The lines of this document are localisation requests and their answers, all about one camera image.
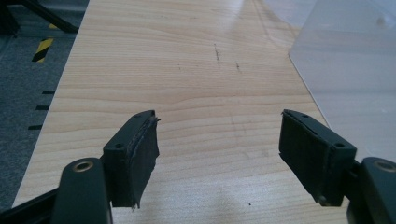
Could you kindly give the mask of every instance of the scratch mark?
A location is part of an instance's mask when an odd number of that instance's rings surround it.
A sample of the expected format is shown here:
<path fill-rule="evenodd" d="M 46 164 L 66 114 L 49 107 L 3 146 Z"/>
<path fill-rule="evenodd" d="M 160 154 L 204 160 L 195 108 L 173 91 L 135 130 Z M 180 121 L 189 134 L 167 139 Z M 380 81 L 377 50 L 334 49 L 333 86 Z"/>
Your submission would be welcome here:
<path fill-rule="evenodd" d="M 218 48 L 216 47 L 216 44 L 214 45 L 215 45 L 216 59 L 218 61 L 218 66 L 220 67 L 220 53 L 218 51 Z"/>
<path fill-rule="evenodd" d="M 238 64 L 238 62 L 235 62 L 235 64 L 236 64 L 236 69 L 238 70 L 238 72 L 239 72 L 239 73 L 242 73 L 241 70 L 239 69 L 239 64 Z"/>

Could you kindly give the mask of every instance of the clear plastic sheet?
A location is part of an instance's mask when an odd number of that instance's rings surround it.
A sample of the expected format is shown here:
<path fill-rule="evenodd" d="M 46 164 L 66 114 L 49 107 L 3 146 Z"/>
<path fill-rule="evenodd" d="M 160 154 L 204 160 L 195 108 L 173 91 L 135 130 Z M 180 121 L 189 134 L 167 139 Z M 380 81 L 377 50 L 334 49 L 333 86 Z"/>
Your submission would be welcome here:
<path fill-rule="evenodd" d="M 331 129 L 396 161 L 396 1 L 318 0 L 290 58 Z"/>

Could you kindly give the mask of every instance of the screw hole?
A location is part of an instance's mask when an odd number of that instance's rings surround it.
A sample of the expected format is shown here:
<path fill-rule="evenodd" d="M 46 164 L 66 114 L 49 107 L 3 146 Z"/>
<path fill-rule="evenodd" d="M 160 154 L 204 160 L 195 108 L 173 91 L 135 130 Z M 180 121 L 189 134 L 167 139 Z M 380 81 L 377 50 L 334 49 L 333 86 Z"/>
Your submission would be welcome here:
<path fill-rule="evenodd" d="M 387 161 L 375 161 L 374 165 L 386 172 L 391 172 L 391 173 L 396 172 L 396 166 L 394 166 L 393 164 Z"/>
<path fill-rule="evenodd" d="M 123 143 L 117 143 L 116 148 L 123 148 Z"/>
<path fill-rule="evenodd" d="M 336 147 L 345 147 L 345 145 L 342 144 L 342 143 L 336 143 L 335 146 L 336 146 Z"/>
<path fill-rule="evenodd" d="M 75 172 L 84 172 L 84 171 L 87 171 L 87 170 L 91 169 L 92 167 L 93 167 L 93 162 L 91 162 L 91 161 L 82 161 L 82 162 L 76 164 L 73 167 L 73 170 Z"/>

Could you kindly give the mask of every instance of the wooden table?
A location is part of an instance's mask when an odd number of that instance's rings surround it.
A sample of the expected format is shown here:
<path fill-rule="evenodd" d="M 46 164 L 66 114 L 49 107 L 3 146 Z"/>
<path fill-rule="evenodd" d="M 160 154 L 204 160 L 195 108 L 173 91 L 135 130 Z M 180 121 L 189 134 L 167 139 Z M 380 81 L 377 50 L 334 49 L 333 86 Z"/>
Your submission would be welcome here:
<path fill-rule="evenodd" d="M 284 108 L 324 122 L 288 56 L 298 32 L 262 0 L 91 0 L 16 204 L 155 109 L 161 156 L 115 223 L 346 223 L 278 156 Z"/>

